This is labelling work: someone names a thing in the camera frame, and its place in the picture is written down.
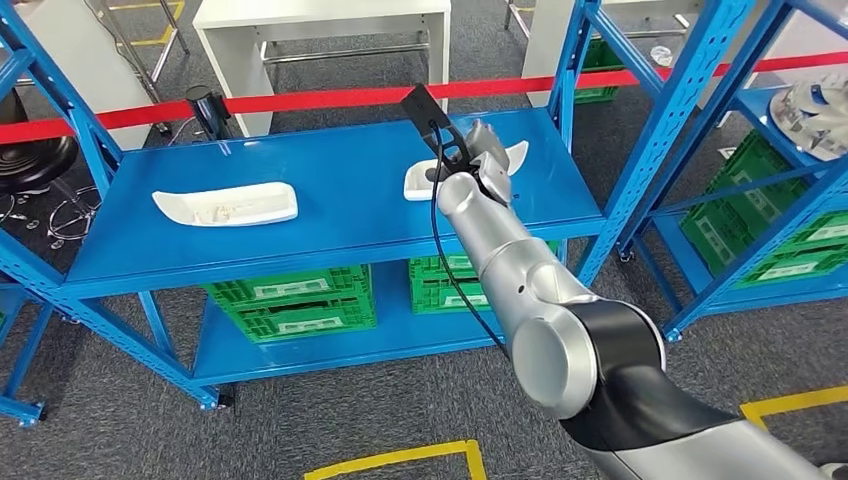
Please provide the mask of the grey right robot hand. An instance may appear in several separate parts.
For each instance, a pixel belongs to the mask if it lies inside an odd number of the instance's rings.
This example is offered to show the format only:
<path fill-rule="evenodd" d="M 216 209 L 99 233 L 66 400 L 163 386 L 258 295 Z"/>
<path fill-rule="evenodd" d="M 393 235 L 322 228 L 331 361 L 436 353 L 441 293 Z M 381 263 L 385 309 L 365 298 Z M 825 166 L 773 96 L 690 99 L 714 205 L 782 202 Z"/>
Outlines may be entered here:
<path fill-rule="evenodd" d="M 480 118 L 473 121 L 471 129 L 465 136 L 465 144 L 471 161 L 474 161 L 484 153 L 489 153 L 502 168 L 507 169 L 510 165 L 506 148 L 494 133 L 491 126 L 483 122 Z"/>

